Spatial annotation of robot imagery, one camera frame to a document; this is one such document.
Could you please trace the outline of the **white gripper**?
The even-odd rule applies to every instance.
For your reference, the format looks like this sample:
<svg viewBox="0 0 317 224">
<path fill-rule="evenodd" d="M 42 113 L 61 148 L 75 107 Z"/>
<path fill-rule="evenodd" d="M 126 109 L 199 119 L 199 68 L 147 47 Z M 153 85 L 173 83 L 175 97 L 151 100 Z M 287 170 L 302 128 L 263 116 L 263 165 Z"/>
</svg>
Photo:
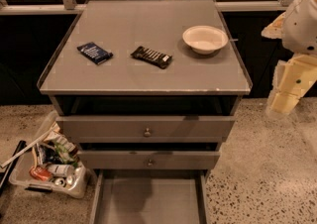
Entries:
<svg viewBox="0 0 317 224">
<path fill-rule="evenodd" d="M 277 63 L 267 100 L 267 115 L 288 115 L 317 81 L 317 0 L 293 0 L 262 36 L 282 39 L 285 48 L 297 53 Z"/>
</svg>

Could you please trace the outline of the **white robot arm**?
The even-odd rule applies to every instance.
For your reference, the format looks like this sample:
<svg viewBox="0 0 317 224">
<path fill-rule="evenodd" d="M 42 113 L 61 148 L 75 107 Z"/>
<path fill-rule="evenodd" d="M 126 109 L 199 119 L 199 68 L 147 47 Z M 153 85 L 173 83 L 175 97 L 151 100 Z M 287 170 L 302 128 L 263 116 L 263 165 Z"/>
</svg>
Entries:
<svg viewBox="0 0 317 224">
<path fill-rule="evenodd" d="M 268 116 L 282 118 L 317 81 L 317 0 L 293 0 L 262 30 L 262 36 L 281 39 L 293 52 L 291 59 L 277 63 L 266 105 Z"/>
</svg>

